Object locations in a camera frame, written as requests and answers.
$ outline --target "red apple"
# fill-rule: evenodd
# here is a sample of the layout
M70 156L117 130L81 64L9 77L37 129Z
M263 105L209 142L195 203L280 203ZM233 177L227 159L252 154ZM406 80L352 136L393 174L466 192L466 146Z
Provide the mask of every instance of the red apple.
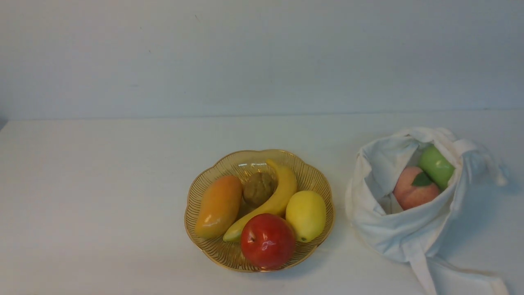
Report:
M293 257L295 236L283 218L264 213L251 218L244 226L240 247L254 266L275 270Z

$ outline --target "bowl rim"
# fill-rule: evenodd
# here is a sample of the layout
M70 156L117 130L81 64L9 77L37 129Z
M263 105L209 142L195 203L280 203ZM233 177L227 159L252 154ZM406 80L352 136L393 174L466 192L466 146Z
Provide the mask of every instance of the bowl rim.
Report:
M315 169L316 171L318 171L320 173L320 175L322 177L325 178L326 180L326 183L327 183L327 187L329 189L329 192L330 192L330 203L329 205L331 205L331 207L333 208L333 222L331 222L331 225L330 227L327 229L327 232L325 234L325 236L320 240L320 242L318 244L316 244L302 259L298 260L297 262L291 264L291 265L288 265L288 266L285 266L285 267L282 267L282 268L279 268L279 269L271 269L271 270L267 270L267 269L256 269L256 270L247 270L247 269L237 269L237 268L232 268L232 267L229 267L229 266L225 266L223 264L221 264L220 262L216 261L213 257L211 257L206 251L204 251L204 249L202 249L196 242L195 240L193 239L193 237L191 236L191 234L189 233L189 229L188 229L188 223L186 221L186 218L187 218L187 215L188 215L188 210L189 210L189 200L190 200L190 194L191 194L191 188L193 187L193 185L195 184L195 182L204 174L206 173L207 171L215 168L221 161L223 161L224 159L226 159L227 157L231 156L231 155L234 155L234 154L238 154L238 153L244 153L244 152L255 152L255 153L264 153L264 152L280 152L280 153L284 153L284 154L289 154L295 158L297 158L298 160L300 160L302 163L304 163L305 166L307 167L310 167L312 169ZM281 150L281 149L265 149L265 150L240 150L240 151L236 151L236 152L232 152L232 153L229 153L225 156L223 156L222 158L220 158L218 161L216 161L215 164L213 164L211 167L207 168L206 170L202 171L197 177L195 177L195 179L193 180L193 182L191 183L191 185L189 186L189 191L188 191L188 197L187 197L187 205L185 207L185 212L184 212L184 228L185 228L185 233L188 235L189 239L193 242L193 244L195 246L197 246L200 251L202 251L211 261L213 261L215 264L225 268L225 269L229 269L229 270L233 270L233 271L237 271L237 272L245 272L245 273L257 273L257 272L275 272L275 271L279 271L279 270L285 270L285 269L289 269L289 268L292 268L298 264L300 264L301 262L303 262L304 260L308 259L317 249L318 247L324 243L324 241L326 241L326 239L328 238L328 236L331 234L331 231L333 230L333 227L335 226L335 221L336 221L336 208L335 208L335 205L333 203L333 192L331 190L331 185L329 184L329 181L328 181L328 178L324 175L324 173L322 173L322 171L318 170L316 167L306 163L304 160L302 160L300 157L298 157L297 155L291 153L291 152L288 152L288 151L285 151L285 150Z

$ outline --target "brown kiwi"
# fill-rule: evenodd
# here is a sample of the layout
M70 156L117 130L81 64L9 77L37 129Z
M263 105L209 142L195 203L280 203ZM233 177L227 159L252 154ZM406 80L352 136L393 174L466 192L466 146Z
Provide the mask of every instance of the brown kiwi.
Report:
M275 180L265 172L257 172L249 177L244 185L244 201L251 207L258 208L275 191Z

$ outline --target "banana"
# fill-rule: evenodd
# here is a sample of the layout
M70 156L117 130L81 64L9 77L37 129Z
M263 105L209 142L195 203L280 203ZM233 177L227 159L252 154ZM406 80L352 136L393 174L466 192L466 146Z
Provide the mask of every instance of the banana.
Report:
M224 234L224 241L239 241L246 223L259 214L271 213L279 216L284 215L289 199L297 192L297 178L291 168L278 165L271 159L267 159L266 164L275 170L277 174L278 184L275 192L260 207L233 223Z

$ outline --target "table surface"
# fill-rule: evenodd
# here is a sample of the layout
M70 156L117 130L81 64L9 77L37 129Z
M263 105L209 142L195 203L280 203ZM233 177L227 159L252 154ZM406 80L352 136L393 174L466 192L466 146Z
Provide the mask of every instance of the table surface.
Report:
M510 184L471 188L439 255L524 292L524 110L8 122L0 131L0 291L423 294L409 265L365 247L344 213L358 148L411 126L449 128L503 158ZM291 269L223 269L185 233L189 186L226 154L273 148L326 175L335 227Z

